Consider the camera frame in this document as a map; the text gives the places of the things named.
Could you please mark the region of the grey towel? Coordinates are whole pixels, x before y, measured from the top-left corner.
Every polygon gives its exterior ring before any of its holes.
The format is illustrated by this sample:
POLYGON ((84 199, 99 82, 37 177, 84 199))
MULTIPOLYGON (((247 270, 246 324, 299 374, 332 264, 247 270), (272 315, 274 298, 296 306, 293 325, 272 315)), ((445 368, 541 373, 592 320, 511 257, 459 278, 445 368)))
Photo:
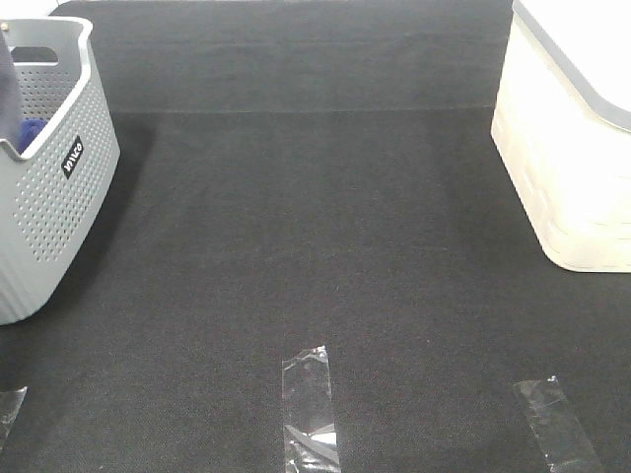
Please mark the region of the grey towel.
POLYGON ((13 57, 3 34, 0 66, 1 138, 8 140, 16 151, 20 151, 22 96, 13 57))

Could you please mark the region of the blue towel in basket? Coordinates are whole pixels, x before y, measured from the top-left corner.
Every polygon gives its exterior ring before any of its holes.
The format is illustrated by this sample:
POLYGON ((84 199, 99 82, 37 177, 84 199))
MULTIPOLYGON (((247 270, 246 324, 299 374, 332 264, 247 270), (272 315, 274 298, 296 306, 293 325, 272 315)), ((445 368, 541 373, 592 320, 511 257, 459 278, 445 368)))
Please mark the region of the blue towel in basket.
POLYGON ((20 125, 18 152, 22 154, 37 135, 46 126, 47 121, 40 118, 23 119, 20 125))

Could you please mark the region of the black table mat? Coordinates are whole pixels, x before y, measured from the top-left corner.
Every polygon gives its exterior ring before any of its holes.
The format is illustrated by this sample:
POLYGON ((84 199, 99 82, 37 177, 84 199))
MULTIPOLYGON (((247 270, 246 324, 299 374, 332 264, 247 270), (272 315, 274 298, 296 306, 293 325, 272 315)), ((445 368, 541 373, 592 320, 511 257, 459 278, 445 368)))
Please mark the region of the black table mat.
POLYGON ((490 137, 508 1, 73 1, 121 149, 48 304, 1 330, 5 472, 277 472, 330 356, 346 472, 543 472, 556 376, 630 468, 630 278, 543 254, 490 137))

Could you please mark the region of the middle clear tape strip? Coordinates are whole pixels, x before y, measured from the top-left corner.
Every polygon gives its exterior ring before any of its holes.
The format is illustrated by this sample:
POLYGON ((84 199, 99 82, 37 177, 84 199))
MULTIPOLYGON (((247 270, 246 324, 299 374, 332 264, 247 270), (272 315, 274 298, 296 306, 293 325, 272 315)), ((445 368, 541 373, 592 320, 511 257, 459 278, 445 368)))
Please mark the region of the middle clear tape strip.
POLYGON ((282 414, 287 472, 341 470, 325 347, 282 363, 282 414))

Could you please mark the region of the clear tape strip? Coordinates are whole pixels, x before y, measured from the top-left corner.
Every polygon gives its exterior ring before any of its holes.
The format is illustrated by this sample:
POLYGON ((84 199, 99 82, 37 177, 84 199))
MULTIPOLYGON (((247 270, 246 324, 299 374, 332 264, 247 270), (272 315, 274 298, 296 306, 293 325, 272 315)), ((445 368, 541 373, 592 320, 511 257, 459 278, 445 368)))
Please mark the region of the clear tape strip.
POLYGON ((4 449, 27 392, 26 386, 0 392, 0 451, 4 449))
POLYGON ((287 472, 341 470, 325 347, 282 363, 282 414, 287 472))
POLYGON ((602 473, 603 466, 558 378, 516 382, 514 394, 552 473, 602 473))

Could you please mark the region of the grey perforated laundry basket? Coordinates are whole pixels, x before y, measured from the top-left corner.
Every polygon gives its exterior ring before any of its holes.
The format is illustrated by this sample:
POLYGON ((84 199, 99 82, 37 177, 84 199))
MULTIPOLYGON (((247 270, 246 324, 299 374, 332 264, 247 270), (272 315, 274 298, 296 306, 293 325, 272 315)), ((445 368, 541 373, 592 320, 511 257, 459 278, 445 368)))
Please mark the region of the grey perforated laundry basket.
POLYGON ((50 61, 14 60, 21 121, 41 125, 28 147, 1 142, 1 322, 49 300, 98 215, 120 156, 94 56, 90 21, 4 19, 6 51, 40 48, 50 61))

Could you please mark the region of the white woven-pattern basket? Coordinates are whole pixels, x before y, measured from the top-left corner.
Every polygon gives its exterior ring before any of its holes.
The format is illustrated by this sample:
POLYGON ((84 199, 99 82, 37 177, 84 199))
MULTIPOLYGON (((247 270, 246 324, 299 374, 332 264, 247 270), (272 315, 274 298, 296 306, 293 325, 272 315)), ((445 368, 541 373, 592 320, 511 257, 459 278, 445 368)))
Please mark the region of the white woven-pattern basket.
POLYGON ((628 2, 515 2, 491 136, 553 263, 629 271, 628 2))

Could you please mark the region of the right clear tape strip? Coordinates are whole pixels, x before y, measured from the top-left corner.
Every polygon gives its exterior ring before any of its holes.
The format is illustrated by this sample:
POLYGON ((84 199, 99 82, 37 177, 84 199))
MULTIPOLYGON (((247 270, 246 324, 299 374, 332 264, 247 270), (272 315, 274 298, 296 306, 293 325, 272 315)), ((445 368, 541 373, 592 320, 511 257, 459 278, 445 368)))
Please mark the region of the right clear tape strip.
POLYGON ((602 473, 603 466, 558 378, 516 382, 514 394, 552 473, 602 473))

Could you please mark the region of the left clear tape strip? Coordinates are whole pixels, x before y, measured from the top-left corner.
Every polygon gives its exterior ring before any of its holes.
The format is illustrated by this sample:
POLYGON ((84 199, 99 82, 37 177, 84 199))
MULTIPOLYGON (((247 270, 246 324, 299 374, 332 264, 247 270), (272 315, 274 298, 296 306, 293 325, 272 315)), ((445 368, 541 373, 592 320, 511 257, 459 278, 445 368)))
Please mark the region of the left clear tape strip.
POLYGON ((26 386, 0 392, 0 451, 4 449, 27 392, 26 386))

